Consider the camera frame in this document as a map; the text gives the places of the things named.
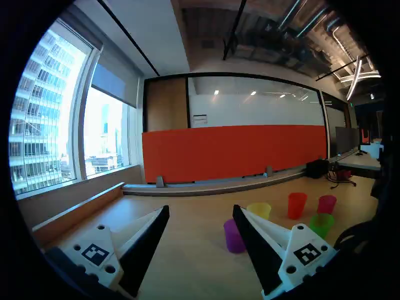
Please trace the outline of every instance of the purple cup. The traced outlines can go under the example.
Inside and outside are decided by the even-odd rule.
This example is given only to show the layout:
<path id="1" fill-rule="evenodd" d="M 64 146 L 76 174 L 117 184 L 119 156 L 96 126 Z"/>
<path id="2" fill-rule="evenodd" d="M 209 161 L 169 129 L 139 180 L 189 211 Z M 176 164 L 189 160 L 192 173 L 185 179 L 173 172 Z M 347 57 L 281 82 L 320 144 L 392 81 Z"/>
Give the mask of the purple cup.
<path id="1" fill-rule="evenodd" d="M 231 253 L 242 253 L 246 251 L 241 234 L 234 219 L 229 219 L 223 224 L 225 230 L 226 247 Z"/>

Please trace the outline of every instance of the glass wall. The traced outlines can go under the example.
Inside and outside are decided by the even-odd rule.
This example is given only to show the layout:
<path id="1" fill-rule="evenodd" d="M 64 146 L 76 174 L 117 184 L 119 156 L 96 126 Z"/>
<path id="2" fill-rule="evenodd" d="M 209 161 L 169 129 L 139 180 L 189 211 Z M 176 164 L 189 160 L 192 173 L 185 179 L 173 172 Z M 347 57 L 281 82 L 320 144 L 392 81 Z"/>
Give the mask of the glass wall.
<path id="1" fill-rule="evenodd" d="M 192 128 L 239 125 L 324 126 L 318 93 L 245 77 L 189 78 Z"/>

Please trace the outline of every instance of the window sill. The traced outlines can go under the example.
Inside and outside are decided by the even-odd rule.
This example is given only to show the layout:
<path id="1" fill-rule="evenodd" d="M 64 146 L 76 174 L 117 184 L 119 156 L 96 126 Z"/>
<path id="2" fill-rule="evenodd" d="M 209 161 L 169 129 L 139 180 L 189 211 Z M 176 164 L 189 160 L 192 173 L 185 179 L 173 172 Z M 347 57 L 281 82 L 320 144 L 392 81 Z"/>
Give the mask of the window sill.
<path id="1" fill-rule="evenodd" d="M 32 190 L 32 191 L 24 192 L 24 193 L 19 194 L 19 195 L 15 195 L 15 199 L 17 201 L 19 201 L 19 200 L 26 199 L 26 198 L 31 198 L 31 197 L 34 197 L 34 196 L 37 196 L 37 195 L 47 194 L 47 193 L 50 193 L 50 192 L 52 192 L 54 190 L 62 189 L 64 187 L 68 187 L 68 186 L 72 186 L 72 185 L 83 184 L 83 183 L 86 183 L 86 182 L 88 182 L 89 180 L 91 180 L 93 178 L 97 178 L 97 177 L 101 177 L 101 176 L 107 176 L 109 174 L 112 174 L 112 173 L 115 173 L 115 172 L 118 172 L 118 171 L 122 171 L 122 170 L 125 170 L 125 169 L 129 169 L 129 168 L 135 168 L 137 166 L 138 166 L 137 164 L 136 165 L 131 165 L 130 164 L 130 165 L 127 165 L 127 166 L 119 167 L 117 169 L 113 169 L 113 170 L 105 171 L 105 172 L 102 172 L 102 173 L 90 175 L 85 180 L 73 179 L 73 180 L 66 181 L 66 182 L 59 183 L 59 184 L 55 184 L 55 185 L 52 185 L 52 186 L 42 187 L 42 188 L 35 189 L 35 190 Z"/>
<path id="2" fill-rule="evenodd" d="M 100 177 L 100 176 L 103 176 L 103 175 L 111 174 L 111 173 L 114 173 L 114 172 L 118 172 L 118 171 L 121 171 L 121 170 L 125 170 L 125 169 L 131 168 L 131 167 L 135 167 L 135 165 L 131 165 L 131 164 L 130 165 L 124 165 L 124 166 L 116 168 L 116 169 L 112 169 L 112 170 L 104 171 L 104 172 L 101 172 L 101 173 L 89 175 L 89 176 L 87 176 L 87 180 L 90 180 L 92 178 L 97 178 L 97 177 Z"/>

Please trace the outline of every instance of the yellow cup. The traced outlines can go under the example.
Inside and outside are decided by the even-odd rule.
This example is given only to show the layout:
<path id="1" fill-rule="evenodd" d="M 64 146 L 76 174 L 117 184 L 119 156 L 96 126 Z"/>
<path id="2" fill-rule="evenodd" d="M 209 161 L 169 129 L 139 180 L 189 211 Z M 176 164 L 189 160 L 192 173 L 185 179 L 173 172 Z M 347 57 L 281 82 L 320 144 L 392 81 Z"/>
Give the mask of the yellow cup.
<path id="1" fill-rule="evenodd" d="M 252 203 L 249 204 L 246 209 L 249 212 L 256 214 L 257 216 L 268 220 L 268 218 L 270 217 L 271 205 L 265 202 Z"/>

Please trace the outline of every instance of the desk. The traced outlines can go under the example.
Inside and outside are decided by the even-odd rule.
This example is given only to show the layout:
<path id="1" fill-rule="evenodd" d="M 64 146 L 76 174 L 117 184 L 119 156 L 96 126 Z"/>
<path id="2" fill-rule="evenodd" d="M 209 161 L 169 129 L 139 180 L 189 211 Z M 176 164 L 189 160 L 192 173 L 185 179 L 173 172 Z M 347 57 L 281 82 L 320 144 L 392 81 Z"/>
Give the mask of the desk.
<path id="1" fill-rule="evenodd" d="M 356 155 L 357 152 L 346 156 L 342 159 L 339 158 L 337 163 L 344 169 L 351 170 L 353 175 L 378 178 L 381 164 L 376 158 L 372 158 L 369 153 L 363 155 Z"/>
<path id="2" fill-rule="evenodd" d="M 158 299 L 255 299 L 261 300 L 262 287 L 249 255 L 227 251 L 223 224 L 232 218 L 234 204 L 246 207 L 253 202 L 272 206 L 270 221 L 286 228 L 309 224 L 317 210 L 318 198 L 335 195 L 335 225 L 326 240 L 331 245 L 346 228 L 370 220 L 378 200 L 370 196 L 374 180 L 353 176 L 357 183 L 334 183 L 325 178 L 301 177 L 284 183 L 247 191 L 207 196 L 150 197 L 122 196 L 100 212 L 61 236 L 62 245 L 82 230 L 103 224 L 117 230 L 126 223 L 169 205 L 170 218 L 139 290 L 139 300 Z M 287 218 L 288 194 L 308 195 L 303 216 Z"/>

